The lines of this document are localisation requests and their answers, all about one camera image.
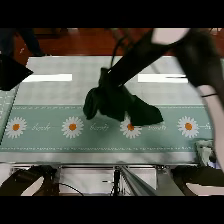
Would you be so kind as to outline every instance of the robotic arm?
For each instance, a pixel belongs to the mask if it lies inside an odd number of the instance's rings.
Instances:
[[[224,171],[224,81],[221,60],[209,33],[198,28],[154,28],[110,69],[109,83],[124,85],[169,50],[208,106],[216,155]]]

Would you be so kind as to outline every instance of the daisy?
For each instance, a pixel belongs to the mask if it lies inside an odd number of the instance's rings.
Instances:
[[[22,117],[15,117],[14,119],[11,119],[10,122],[8,122],[6,126],[6,135],[8,135],[8,138],[17,138],[21,134],[23,134],[23,131],[26,130],[26,121]]]
[[[199,133],[199,127],[194,118],[182,117],[179,119],[177,127],[179,131],[182,131],[182,135],[185,135],[185,137],[193,138]]]
[[[66,138],[75,138],[76,136],[79,136],[83,130],[83,122],[78,117],[69,117],[66,119],[65,122],[63,122],[62,125],[62,131],[64,132],[63,135],[66,136]]]
[[[121,127],[120,131],[123,131],[123,135],[125,135],[126,138],[130,139],[139,136],[141,134],[140,130],[142,130],[141,127],[132,126],[130,119],[128,117],[126,117],[125,120],[121,122],[120,127]]]

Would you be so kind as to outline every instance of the red floor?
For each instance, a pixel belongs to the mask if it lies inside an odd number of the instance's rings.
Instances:
[[[144,32],[150,28],[133,28],[134,40],[137,41]],[[218,35],[212,35],[220,55],[224,57],[224,29]],[[110,30],[103,28],[79,28],[78,31],[68,32],[63,29],[58,37],[38,35],[40,46],[44,52],[57,55],[111,55],[115,46]],[[16,51],[15,59],[26,64],[31,56],[21,37],[15,37]],[[122,55],[122,50],[118,50],[117,55]]]

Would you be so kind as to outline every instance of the metal bar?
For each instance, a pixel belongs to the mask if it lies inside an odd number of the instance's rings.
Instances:
[[[157,196],[156,190],[126,167],[120,167],[121,175],[134,196]]]

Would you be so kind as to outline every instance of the wooden floor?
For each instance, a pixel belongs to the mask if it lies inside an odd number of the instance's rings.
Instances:
[[[150,28],[133,28],[132,34],[137,41]],[[220,55],[224,57],[224,29],[218,35],[212,35]],[[40,46],[45,53],[54,56],[65,55],[112,55],[115,40],[110,30],[104,28],[79,28],[76,31],[69,32],[62,29],[58,36],[38,35]],[[15,37],[16,50],[15,59],[21,64],[26,64],[31,56],[23,39]],[[122,55],[122,50],[118,50],[117,55]]]

